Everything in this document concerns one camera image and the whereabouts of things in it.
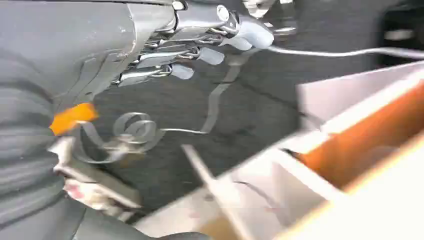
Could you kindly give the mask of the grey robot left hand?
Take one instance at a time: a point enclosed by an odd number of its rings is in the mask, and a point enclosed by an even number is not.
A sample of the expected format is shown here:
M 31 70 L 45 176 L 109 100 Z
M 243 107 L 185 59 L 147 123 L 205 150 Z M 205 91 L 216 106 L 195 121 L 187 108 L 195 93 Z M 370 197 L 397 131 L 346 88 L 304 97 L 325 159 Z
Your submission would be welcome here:
M 111 85 L 189 79 L 211 46 L 266 49 L 274 35 L 223 4 L 185 0 L 3 0 L 0 135 L 50 137 L 53 116 Z

